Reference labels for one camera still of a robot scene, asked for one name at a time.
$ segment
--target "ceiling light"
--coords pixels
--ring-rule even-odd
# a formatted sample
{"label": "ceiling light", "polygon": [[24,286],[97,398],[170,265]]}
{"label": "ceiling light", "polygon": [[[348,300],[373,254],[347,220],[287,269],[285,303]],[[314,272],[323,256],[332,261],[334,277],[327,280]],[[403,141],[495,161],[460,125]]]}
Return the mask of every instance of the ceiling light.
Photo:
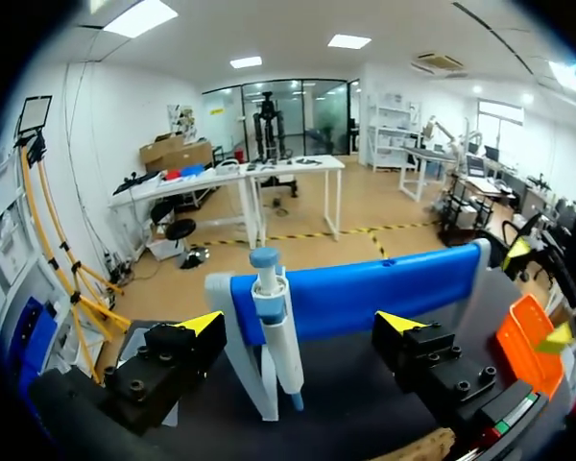
{"label": "ceiling light", "polygon": [[103,30],[135,38],[174,17],[177,12],[160,0],[143,0],[109,22]]}
{"label": "ceiling light", "polygon": [[342,34],[337,34],[328,42],[328,46],[332,46],[333,48],[360,50],[370,41],[372,41],[370,38],[365,38],[363,36],[343,36]]}
{"label": "ceiling light", "polygon": [[251,58],[242,58],[241,60],[231,61],[230,65],[235,69],[241,69],[243,67],[254,67],[255,65],[262,65],[262,58],[260,58],[259,56],[252,56]]}
{"label": "ceiling light", "polygon": [[523,95],[520,97],[520,100],[522,101],[522,104],[531,104],[534,102],[534,95],[530,93],[523,93]]}
{"label": "ceiling light", "polygon": [[559,85],[576,91],[576,64],[564,65],[549,61],[548,65],[550,65],[550,70],[552,70]]}

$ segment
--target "red object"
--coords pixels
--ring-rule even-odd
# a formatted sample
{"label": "red object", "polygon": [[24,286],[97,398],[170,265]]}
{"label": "red object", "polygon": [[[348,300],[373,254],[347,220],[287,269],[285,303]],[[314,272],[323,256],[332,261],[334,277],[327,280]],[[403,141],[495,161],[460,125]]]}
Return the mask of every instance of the red object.
{"label": "red object", "polygon": [[496,333],[515,376],[549,399],[564,377],[564,365],[558,354],[536,352],[534,348],[553,331],[538,300],[525,295],[510,306],[510,313]]}
{"label": "red object", "polygon": [[237,159],[239,163],[245,162],[245,156],[243,155],[243,149],[240,147],[234,150],[234,157]]}
{"label": "red object", "polygon": [[166,181],[176,180],[180,175],[180,170],[169,170],[166,172]]}

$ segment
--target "white table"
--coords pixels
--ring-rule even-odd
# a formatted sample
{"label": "white table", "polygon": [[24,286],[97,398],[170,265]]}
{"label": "white table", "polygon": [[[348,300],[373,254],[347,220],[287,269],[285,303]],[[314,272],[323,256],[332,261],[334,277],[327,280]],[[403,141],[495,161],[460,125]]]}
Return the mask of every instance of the white table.
{"label": "white table", "polygon": [[[304,162],[312,161],[312,163],[299,163],[300,160]],[[256,212],[256,221],[258,229],[258,238],[260,244],[264,246],[267,239],[267,223],[262,205],[261,188],[259,180],[267,179],[271,176],[284,176],[284,175],[299,175],[304,173],[324,173],[324,220],[330,228],[335,240],[339,239],[339,220],[342,201],[342,170],[346,167],[340,160],[334,156],[309,156],[292,158],[291,164],[288,160],[281,160],[275,165],[275,168],[262,169],[263,166],[270,166],[269,164],[258,164],[253,171],[247,171],[248,165],[241,165],[242,172],[249,179],[250,192],[252,194],[252,201]],[[335,218],[331,219],[328,213],[328,175],[331,171],[336,172],[336,198],[335,198]]]}
{"label": "white table", "polygon": [[[116,215],[117,219],[115,221],[119,222],[118,210],[126,206],[134,207],[136,203],[140,202],[149,202],[163,197],[170,197],[172,195],[180,195],[187,192],[194,192],[196,190],[228,184],[237,184],[239,188],[239,201],[243,214],[240,216],[220,218],[211,221],[197,221],[197,228],[200,229],[209,226],[244,223],[246,234],[248,236],[248,243],[250,244],[250,248],[254,249],[256,247],[256,236],[258,234],[256,221],[257,210],[252,202],[252,194],[248,188],[245,170],[242,167],[240,167],[235,173],[224,175],[218,175],[215,169],[211,168],[204,171],[199,176],[177,178],[171,181],[162,181],[160,175],[158,175],[147,182],[114,195],[111,197],[108,206]],[[132,247],[132,244],[130,245],[132,252],[136,254],[137,250]]]}
{"label": "white table", "polygon": [[[405,179],[405,171],[407,169],[406,164],[401,166],[401,173],[399,175],[399,190],[406,194],[411,199],[415,200],[416,202],[420,201],[420,197],[422,196],[422,189],[427,183],[431,184],[438,184],[445,182],[445,174],[444,177],[440,181],[425,181],[424,180],[424,173],[426,171],[426,164],[428,161],[435,161],[439,163],[455,163],[456,158],[451,154],[446,154],[444,152],[436,152],[436,151],[429,151],[427,149],[417,149],[415,147],[405,147],[403,150],[408,154],[413,156],[415,159],[420,160],[420,169],[418,172],[418,178],[416,180],[406,180]],[[415,183],[416,184],[416,192],[411,191],[406,187],[406,184]]]}

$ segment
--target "black stool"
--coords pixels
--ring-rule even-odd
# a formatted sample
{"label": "black stool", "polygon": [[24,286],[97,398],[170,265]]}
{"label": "black stool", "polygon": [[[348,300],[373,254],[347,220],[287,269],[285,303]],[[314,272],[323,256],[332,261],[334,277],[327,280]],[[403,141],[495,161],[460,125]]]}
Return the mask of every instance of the black stool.
{"label": "black stool", "polygon": [[[150,217],[155,225],[159,226],[160,221],[164,219],[171,211],[175,209],[174,200],[164,199],[155,204],[150,212]],[[209,258],[209,249],[204,247],[190,248],[185,237],[190,235],[196,229],[196,222],[193,219],[179,219],[164,227],[164,236],[167,240],[174,241],[175,246],[182,241],[184,252],[178,256],[178,266],[180,269],[193,269],[200,266]]]}

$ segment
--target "black table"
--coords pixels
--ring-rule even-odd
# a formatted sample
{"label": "black table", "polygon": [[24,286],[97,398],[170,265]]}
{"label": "black table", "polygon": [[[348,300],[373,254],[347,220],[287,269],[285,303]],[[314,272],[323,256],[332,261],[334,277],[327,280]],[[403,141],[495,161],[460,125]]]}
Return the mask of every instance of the black table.
{"label": "black table", "polygon": [[[496,271],[487,277],[492,285],[509,282]],[[455,329],[456,343],[482,365],[493,364],[502,381],[510,383],[512,375],[492,336],[518,291],[495,288],[494,293],[482,293],[477,307],[464,313]],[[447,307],[420,320],[450,326],[453,315],[454,308]],[[131,330],[152,324],[134,322]],[[300,352],[304,412],[296,412],[280,391],[279,422],[262,422],[222,354],[206,383],[180,400],[178,426],[150,429],[145,438],[188,460],[356,460],[402,448],[438,427],[416,395],[398,389],[373,350],[369,332],[300,343]],[[537,457],[561,428],[568,406],[564,380],[521,440],[523,459]]]}

